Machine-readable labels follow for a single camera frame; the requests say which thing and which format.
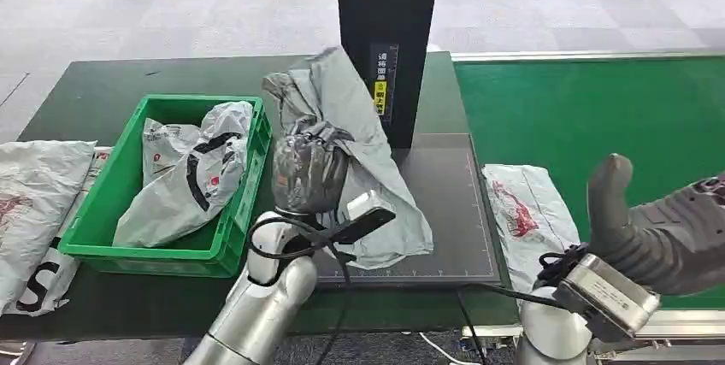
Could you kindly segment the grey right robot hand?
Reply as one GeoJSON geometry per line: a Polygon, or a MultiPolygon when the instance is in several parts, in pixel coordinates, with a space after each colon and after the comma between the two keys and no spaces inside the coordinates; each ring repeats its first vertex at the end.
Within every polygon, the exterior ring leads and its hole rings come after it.
{"type": "Polygon", "coordinates": [[[690,295],[724,283],[724,174],[628,207],[633,165],[609,154],[587,181],[589,250],[661,295],[690,295]]]}

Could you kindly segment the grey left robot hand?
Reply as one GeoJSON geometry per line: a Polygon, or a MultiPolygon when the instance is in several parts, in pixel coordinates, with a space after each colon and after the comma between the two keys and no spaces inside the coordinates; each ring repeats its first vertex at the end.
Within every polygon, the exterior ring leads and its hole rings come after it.
{"type": "Polygon", "coordinates": [[[343,150],[353,136],[313,115],[297,118],[274,149],[272,192],[275,206],[296,215],[335,210],[350,164],[343,150]]]}

